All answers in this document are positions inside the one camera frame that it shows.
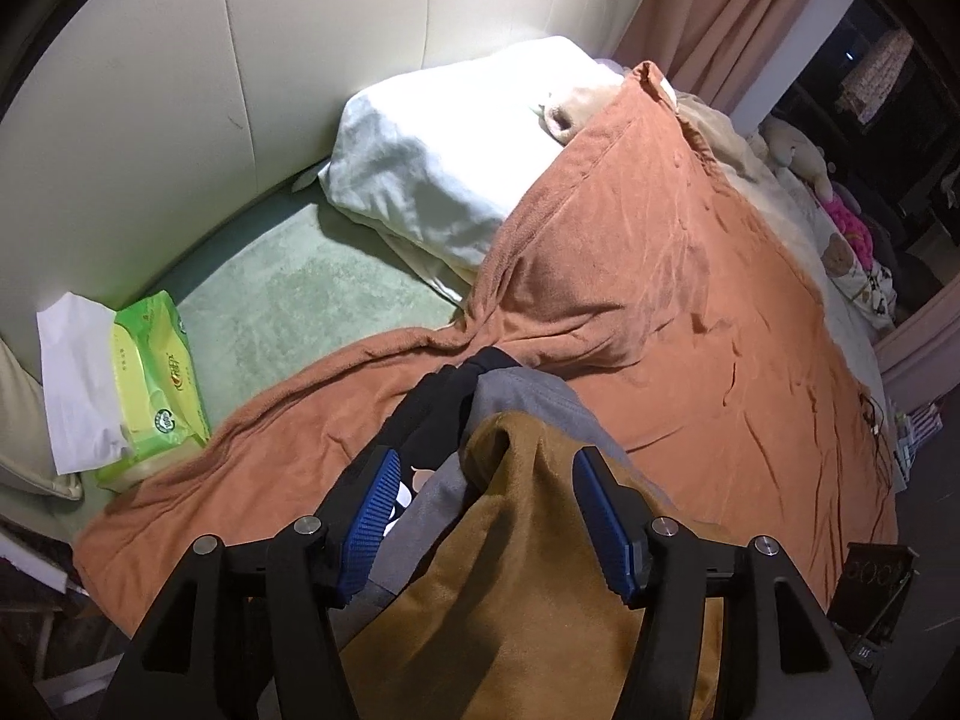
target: wall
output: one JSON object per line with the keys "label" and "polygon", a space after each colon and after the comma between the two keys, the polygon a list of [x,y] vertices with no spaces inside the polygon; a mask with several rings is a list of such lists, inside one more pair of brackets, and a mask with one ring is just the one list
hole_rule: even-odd
{"label": "wall", "polygon": [[770,57],[757,80],[731,113],[733,127],[741,135],[757,128],[773,110],[776,101],[790,87],[806,63],[840,23],[853,0],[810,0],[800,12],[784,42]]}

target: pink plush toy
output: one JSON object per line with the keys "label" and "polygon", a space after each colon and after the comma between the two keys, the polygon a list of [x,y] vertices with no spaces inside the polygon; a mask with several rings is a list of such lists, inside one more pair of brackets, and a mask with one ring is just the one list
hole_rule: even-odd
{"label": "pink plush toy", "polygon": [[829,202],[822,202],[821,205],[837,225],[840,234],[847,239],[847,243],[850,244],[864,271],[869,273],[874,266],[874,239],[867,225],[843,204],[843,200],[835,191],[833,198]]}

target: curtain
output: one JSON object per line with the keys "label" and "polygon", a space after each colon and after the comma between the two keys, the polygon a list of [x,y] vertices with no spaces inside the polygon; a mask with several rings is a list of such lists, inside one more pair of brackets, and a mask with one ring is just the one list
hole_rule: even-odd
{"label": "curtain", "polygon": [[960,385],[960,278],[874,347],[883,387],[910,412]]}
{"label": "curtain", "polygon": [[809,0],[643,0],[613,58],[730,113]]}
{"label": "curtain", "polygon": [[877,115],[904,69],[913,50],[913,38],[906,29],[891,29],[870,49],[846,79],[837,108],[855,114],[861,124]]}

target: brown blanket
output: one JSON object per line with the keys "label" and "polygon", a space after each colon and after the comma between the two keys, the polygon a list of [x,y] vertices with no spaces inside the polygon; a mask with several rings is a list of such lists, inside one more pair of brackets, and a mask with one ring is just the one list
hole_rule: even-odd
{"label": "brown blanket", "polygon": [[[582,442],[526,413],[478,426],[461,464],[480,499],[424,576],[343,651],[361,717],[379,720],[613,717],[642,611],[607,589],[573,495]],[[621,485],[680,518],[618,463]],[[701,538],[716,526],[688,521]],[[723,601],[707,600],[690,717],[712,706]]]}
{"label": "brown blanket", "polygon": [[416,381],[497,344],[568,380],[689,517],[784,543],[826,603],[848,541],[891,541],[889,458],[817,290],[642,65],[500,228],[466,315],[367,338],[248,402],[202,455],[80,535],[132,632],[190,542],[313,512]]}

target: green bed sheet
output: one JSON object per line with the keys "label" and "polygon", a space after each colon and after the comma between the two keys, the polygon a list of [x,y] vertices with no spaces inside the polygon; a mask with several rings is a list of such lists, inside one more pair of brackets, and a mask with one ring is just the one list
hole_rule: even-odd
{"label": "green bed sheet", "polygon": [[[441,327],[455,307],[373,230],[334,210],[316,184],[256,202],[146,293],[179,307],[212,427],[268,386],[353,341],[395,327]],[[72,541],[111,493],[83,476],[69,503],[0,488],[5,517]]]}

